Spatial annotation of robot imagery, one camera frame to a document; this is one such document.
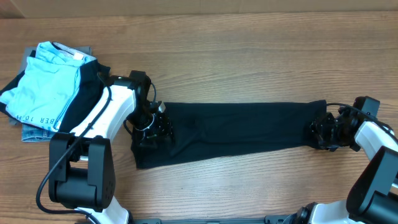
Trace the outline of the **black t-shirt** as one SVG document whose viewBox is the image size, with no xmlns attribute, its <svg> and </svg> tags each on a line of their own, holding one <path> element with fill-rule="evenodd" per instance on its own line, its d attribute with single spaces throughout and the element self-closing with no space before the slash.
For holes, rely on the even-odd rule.
<svg viewBox="0 0 398 224">
<path fill-rule="evenodd" d="M 138 169 L 300 146 L 319 147 L 311 122 L 326 113 L 326 101 L 309 103 L 166 103 L 174 140 L 144 143 L 133 132 Z"/>
</svg>

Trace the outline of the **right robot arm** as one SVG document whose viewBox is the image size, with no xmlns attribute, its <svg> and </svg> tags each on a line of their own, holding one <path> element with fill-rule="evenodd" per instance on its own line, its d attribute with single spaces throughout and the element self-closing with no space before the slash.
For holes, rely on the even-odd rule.
<svg viewBox="0 0 398 224">
<path fill-rule="evenodd" d="M 322 149 L 362 149 L 369 164 L 346 200 L 311 203 L 287 216 L 284 223 L 397 223 L 397 137 L 377 119 L 380 102 L 357 97 L 353 105 L 338 104 L 339 115 L 326 113 L 311 124 Z"/>
</svg>

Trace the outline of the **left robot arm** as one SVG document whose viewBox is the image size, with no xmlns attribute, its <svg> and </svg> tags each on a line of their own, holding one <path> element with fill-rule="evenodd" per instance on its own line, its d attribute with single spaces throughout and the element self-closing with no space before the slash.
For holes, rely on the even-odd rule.
<svg viewBox="0 0 398 224">
<path fill-rule="evenodd" d="M 57 133 L 49 144 L 49 172 L 41 186 L 63 214 L 82 214 L 90 223 L 133 223 L 131 212 L 116 197 L 111 143 L 121 126 L 139 152 L 172 146 L 172 124 L 161 101 L 148 100 L 155 86 L 145 72 L 128 77 L 99 76 L 104 92 L 89 115 L 69 133 Z"/>
</svg>

